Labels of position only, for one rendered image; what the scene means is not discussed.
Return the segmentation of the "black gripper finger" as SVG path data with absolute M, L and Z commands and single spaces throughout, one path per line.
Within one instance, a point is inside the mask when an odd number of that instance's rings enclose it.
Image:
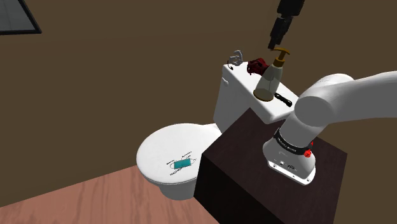
M 287 33 L 291 22 L 293 20 L 292 16 L 288 17 L 277 17 L 274 26 L 270 33 L 270 41 L 268 44 L 268 49 L 273 50 L 276 45 L 280 45 L 284 35 Z

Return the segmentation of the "dark red crumpled object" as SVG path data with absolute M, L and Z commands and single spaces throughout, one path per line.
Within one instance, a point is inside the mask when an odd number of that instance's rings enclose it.
M 262 76 L 268 67 L 269 67 L 269 65 L 265 62 L 265 60 L 263 58 L 258 58 L 258 59 L 251 60 L 247 63 L 247 72 L 250 75 L 252 75 L 254 73 L 254 74 L 259 74 L 260 76 Z

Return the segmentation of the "clear soap dispenser gold pump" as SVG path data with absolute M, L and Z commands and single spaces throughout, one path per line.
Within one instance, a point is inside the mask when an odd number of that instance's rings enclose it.
M 284 48 L 274 48 L 272 51 L 280 51 L 280 54 L 265 70 L 253 91 L 253 95 L 257 99 L 265 102 L 271 101 L 274 98 L 281 82 L 285 55 L 290 54 L 290 52 Z

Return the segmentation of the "small silver grey object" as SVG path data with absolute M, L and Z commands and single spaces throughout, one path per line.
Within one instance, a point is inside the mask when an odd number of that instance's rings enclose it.
M 243 63 L 243 56 L 240 50 L 235 50 L 232 56 L 229 56 L 228 64 L 240 66 Z

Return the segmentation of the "white toilet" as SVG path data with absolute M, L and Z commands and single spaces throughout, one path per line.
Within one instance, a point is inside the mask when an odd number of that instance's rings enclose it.
M 193 197 L 202 153 L 226 131 L 248 108 L 266 123 L 285 119 L 293 110 L 279 99 L 265 102 L 253 95 L 260 75 L 247 72 L 247 63 L 223 66 L 218 99 L 210 124 L 179 123 L 163 127 L 149 135 L 140 145 L 136 162 L 141 174 L 169 199 Z M 170 176 L 171 160 L 192 152 L 197 161 Z

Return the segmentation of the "teal face mask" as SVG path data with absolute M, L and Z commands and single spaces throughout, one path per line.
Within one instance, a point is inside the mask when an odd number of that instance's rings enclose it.
M 171 160 L 167 165 L 172 169 L 170 176 L 175 175 L 181 169 L 192 166 L 197 161 L 196 157 L 192 156 L 192 152 L 184 154 L 180 159 Z

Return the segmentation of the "dark framed window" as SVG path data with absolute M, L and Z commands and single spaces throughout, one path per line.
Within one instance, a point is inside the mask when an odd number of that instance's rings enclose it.
M 24 0 L 0 0 L 0 36 L 41 33 Z

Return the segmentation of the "black flat handled tool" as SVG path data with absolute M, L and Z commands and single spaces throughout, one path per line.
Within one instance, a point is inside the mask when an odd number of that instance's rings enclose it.
M 277 92 L 274 94 L 274 97 L 276 99 L 279 99 L 283 103 L 285 103 L 285 105 L 287 105 L 287 107 L 292 107 L 292 105 L 293 105 L 293 103 L 290 100 L 288 100 L 287 98 L 285 98 L 282 95 L 278 94 Z

